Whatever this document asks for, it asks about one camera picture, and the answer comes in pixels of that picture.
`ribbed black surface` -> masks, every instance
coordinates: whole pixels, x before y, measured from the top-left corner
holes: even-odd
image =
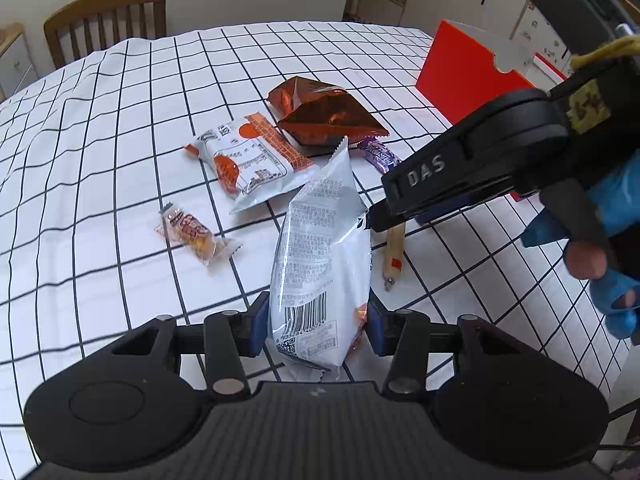
[[[437,434],[417,404],[391,402],[372,383],[264,383],[252,399],[212,410],[186,446],[122,473],[45,464],[30,480],[438,480],[607,478],[589,464],[516,473],[472,460]]]

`hand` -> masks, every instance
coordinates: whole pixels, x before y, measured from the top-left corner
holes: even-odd
[[[598,207],[600,221],[609,237],[640,221],[640,152],[609,173],[588,190]],[[525,247],[568,238],[567,230],[549,212],[542,210],[521,236]],[[640,250],[640,240],[629,251]],[[618,339],[625,339],[638,327],[636,308],[640,306],[640,282],[609,269],[604,251],[589,242],[569,241],[564,262],[575,278],[590,281],[590,295],[596,308],[606,316],[606,327]]]

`purple candy wrapper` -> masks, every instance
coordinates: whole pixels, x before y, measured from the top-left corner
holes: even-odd
[[[366,158],[380,173],[386,173],[400,164],[398,156],[374,137],[367,137],[358,143]]]

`table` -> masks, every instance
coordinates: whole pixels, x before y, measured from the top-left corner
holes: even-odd
[[[20,478],[36,463],[22,409],[45,378],[159,314],[198,323],[218,310],[244,310],[268,288],[295,192],[230,215],[232,201],[211,170],[182,146],[245,114],[274,121],[269,90],[302,75],[347,88],[406,158],[450,126],[414,88],[431,42],[415,29],[317,22],[132,39],[0,105],[0,478]],[[380,200],[380,174],[357,150],[351,163],[364,202]],[[154,232],[169,200],[242,240],[213,276]],[[406,264],[391,293],[382,280],[385,235],[372,233],[372,287],[389,309],[413,308],[438,322],[484,317],[608,395],[626,342],[607,336],[586,282],[564,267],[562,244],[525,249],[518,240],[540,209],[535,198],[500,197],[430,225],[408,222]],[[389,363],[364,337],[340,380],[380,381]],[[268,345],[244,366],[252,387],[291,380]],[[428,388],[452,372],[450,355],[434,355]],[[185,356],[181,375],[204,388],[196,356]]]

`chair backrest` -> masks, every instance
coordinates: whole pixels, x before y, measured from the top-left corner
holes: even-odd
[[[68,28],[71,39],[71,49],[73,51],[74,59],[78,60],[83,57],[80,55],[78,38],[76,37],[76,25],[79,22],[82,22],[84,25],[86,54],[89,55],[94,51],[90,19],[96,16],[100,43],[99,50],[107,48],[107,39],[104,30],[105,16],[107,19],[111,20],[113,44],[118,43],[120,41],[118,9],[121,7],[124,7],[125,9],[126,38],[133,37],[131,6],[135,5],[138,6],[140,37],[147,38],[145,4],[153,4],[155,36],[156,38],[164,38],[166,36],[165,1],[166,0],[76,0],[65,7],[62,7],[62,9],[54,13],[44,23],[44,35],[47,38],[47,44],[49,45],[53,63],[56,65],[56,68],[66,65],[65,56],[60,45],[60,37],[58,35],[60,30],[64,30],[66,28]]]

